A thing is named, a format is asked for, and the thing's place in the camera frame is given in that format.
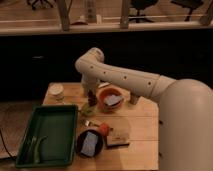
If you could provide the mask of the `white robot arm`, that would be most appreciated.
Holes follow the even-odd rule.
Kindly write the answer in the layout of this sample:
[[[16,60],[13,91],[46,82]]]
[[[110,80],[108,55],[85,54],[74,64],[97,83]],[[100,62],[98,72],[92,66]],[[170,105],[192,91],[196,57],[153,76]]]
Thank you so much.
[[[106,81],[128,90],[132,104],[144,97],[158,105],[159,171],[213,171],[213,89],[208,85],[107,65],[96,47],[75,67],[85,90]]]

